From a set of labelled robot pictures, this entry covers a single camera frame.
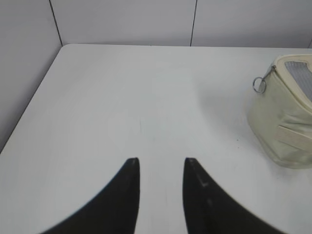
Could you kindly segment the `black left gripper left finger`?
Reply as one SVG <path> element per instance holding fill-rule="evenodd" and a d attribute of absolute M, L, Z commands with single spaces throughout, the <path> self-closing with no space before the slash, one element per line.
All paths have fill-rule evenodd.
<path fill-rule="evenodd" d="M 46 234 L 133 234 L 139 210 L 139 160 L 129 158 L 92 200 Z"/>

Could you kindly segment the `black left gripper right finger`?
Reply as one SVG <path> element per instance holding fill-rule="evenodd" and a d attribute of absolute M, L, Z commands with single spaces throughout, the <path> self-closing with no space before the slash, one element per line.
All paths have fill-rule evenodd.
<path fill-rule="evenodd" d="M 184 161 L 184 216 L 190 234 L 273 234 L 231 198 L 195 158 Z"/>

